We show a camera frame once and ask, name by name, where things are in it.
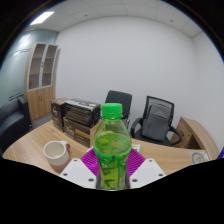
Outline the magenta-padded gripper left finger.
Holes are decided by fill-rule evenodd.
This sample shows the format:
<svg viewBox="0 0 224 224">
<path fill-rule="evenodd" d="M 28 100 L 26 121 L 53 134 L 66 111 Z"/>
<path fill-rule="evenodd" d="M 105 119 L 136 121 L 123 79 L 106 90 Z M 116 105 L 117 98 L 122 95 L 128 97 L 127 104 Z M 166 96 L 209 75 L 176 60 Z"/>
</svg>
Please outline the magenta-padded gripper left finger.
<svg viewBox="0 0 224 224">
<path fill-rule="evenodd" d="M 81 158 L 73 158 L 60 174 L 60 177 L 81 187 L 95 189 L 99 174 L 99 164 L 93 149 Z"/>
</svg>

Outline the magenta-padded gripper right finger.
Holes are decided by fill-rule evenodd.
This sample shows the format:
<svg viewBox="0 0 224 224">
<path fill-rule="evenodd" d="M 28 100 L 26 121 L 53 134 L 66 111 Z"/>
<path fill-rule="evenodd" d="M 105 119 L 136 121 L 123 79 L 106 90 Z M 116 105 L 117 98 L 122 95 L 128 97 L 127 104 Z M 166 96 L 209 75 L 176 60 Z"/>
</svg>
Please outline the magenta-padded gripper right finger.
<svg viewBox="0 0 224 224">
<path fill-rule="evenodd" d="M 154 159 L 145 159 L 134 149 L 127 160 L 127 175 L 130 189 L 146 186 L 166 176 Z"/>
</svg>

